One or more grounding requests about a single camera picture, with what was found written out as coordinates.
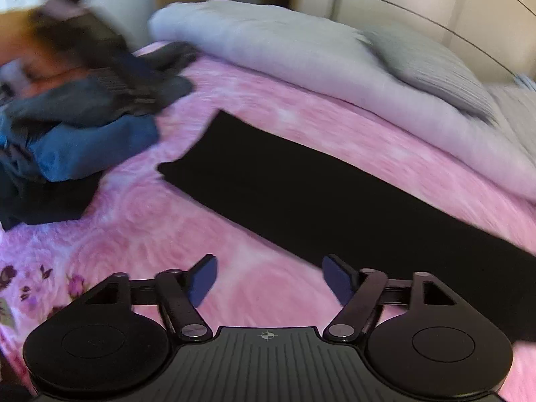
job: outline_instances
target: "blue garment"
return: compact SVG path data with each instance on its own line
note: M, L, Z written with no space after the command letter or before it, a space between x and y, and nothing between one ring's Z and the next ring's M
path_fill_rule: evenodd
M9 155L6 149L9 144L23 148L30 153L29 161L34 162L43 177L51 182L78 180L117 166L159 139L152 115L123 115L101 127L49 124L49 128L37 137L35 128L26 131L21 129L20 124L20 120L0 116L0 144L4 146L4 156ZM0 160L6 164L5 159L0 157ZM11 163L11 169L14 164L19 176L34 181L33 177L25 176L20 157L17 163ZM26 165L25 170L30 170L30 167Z

